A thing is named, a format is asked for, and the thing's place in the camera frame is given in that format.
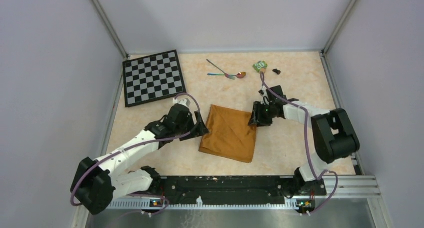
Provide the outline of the brown cloth napkin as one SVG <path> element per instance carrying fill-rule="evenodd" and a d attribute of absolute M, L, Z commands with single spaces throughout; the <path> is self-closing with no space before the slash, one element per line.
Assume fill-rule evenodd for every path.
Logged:
<path fill-rule="evenodd" d="M 210 106 L 199 151 L 215 156 L 250 163 L 253 160 L 257 126 L 249 126 L 252 113 L 217 105 Z"/>

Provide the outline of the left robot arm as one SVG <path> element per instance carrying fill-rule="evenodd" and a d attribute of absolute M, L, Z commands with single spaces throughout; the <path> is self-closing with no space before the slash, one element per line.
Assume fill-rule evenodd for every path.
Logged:
<path fill-rule="evenodd" d="M 208 133 L 199 111 L 191 112 L 181 103 L 173 105 L 168 114 L 148 123 L 121 147 L 95 159 L 82 159 L 71 184 L 71 203 L 96 215 L 113 200 L 131 193 L 156 194 L 161 185 L 155 168 L 144 166 L 127 174 L 124 171 L 174 140 L 183 141 Z"/>

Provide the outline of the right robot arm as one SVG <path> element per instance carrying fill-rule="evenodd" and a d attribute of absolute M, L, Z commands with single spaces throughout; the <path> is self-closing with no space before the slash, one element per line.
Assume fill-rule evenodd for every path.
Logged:
<path fill-rule="evenodd" d="M 262 86 L 259 93 L 262 100 L 254 102 L 249 126 L 270 126 L 274 118 L 304 125 L 307 162 L 296 168 L 288 187 L 291 194 L 307 194 L 330 164 L 359 150 L 360 141 L 346 110 L 320 109 L 287 99 L 281 86 Z"/>

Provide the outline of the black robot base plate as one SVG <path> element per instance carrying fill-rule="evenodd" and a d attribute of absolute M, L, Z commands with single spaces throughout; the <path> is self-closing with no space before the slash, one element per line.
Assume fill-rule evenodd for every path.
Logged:
<path fill-rule="evenodd" d="M 265 205 L 325 196 L 327 190 L 323 180 L 300 185 L 293 176 L 167 176 L 155 179 L 144 193 L 164 196 L 172 205 Z"/>

